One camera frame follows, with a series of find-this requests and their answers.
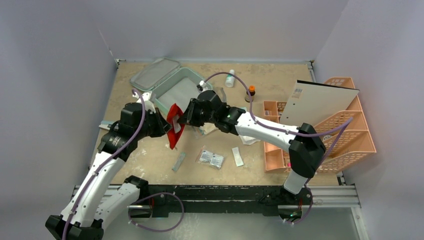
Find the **red first aid pouch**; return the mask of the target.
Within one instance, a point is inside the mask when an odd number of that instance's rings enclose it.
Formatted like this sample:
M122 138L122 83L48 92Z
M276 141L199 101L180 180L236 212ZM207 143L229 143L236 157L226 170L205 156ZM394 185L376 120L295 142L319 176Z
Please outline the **red first aid pouch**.
M170 107L167 113L166 121L171 125L171 129L167 132L169 147L171 150L176 147L177 142L183 134L185 124L178 122L183 114L183 111L176 103Z

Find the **grey green bandage strip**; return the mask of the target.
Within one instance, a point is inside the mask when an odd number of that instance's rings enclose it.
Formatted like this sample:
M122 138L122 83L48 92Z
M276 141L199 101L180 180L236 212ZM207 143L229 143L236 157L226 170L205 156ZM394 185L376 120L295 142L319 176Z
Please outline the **grey green bandage strip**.
M182 162L184 161L186 157L186 153L185 152L181 152L176 160L176 162L174 163L174 165L172 166L172 170L174 172L177 172L182 164Z

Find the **white bandage strip packet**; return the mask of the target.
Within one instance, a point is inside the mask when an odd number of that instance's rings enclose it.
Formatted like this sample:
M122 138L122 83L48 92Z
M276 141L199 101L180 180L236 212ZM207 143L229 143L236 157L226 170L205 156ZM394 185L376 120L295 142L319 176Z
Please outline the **white bandage strip packet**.
M244 161L243 161L243 159L241 157L239 147L232 148L232 154L233 154L233 157L234 157L235 165L237 167L243 166L244 165Z

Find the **teal bandage strip packet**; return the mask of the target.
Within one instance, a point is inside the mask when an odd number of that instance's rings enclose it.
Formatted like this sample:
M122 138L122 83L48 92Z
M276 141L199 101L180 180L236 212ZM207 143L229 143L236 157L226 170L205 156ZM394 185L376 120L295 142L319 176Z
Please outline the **teal bandage strip packet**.
M173 124L173 129L175 134L179 133L182 129L181 125L178 123L178 120L179 120L178 115L172 118L172 124Z

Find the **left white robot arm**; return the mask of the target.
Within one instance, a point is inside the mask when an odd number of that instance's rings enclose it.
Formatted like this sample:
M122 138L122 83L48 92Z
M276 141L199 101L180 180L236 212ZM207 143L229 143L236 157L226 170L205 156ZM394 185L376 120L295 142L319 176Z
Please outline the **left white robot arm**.
M78 191L61 211L50 215L45 227L56 240L100 240L113 218L132 200L146 203L149 191L142 185L124 184L125 190L116 197L101 202L112 179L123 167L138 141L167 134L171 125L152 102L130 102L121 110L120 119L101 137L94 161Z

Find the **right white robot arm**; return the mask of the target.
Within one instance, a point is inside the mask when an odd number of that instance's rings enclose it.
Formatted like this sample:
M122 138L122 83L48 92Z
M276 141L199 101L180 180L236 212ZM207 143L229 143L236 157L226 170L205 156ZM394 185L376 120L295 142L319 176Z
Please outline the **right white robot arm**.
M291 170L280 191L282 200L288 204L300 198L300 191L314 177L327 150L310 124L282 125L256 117L223 102L213 90L191 98L177 122L193 127L213 124L223 133L252 137L288 153Z

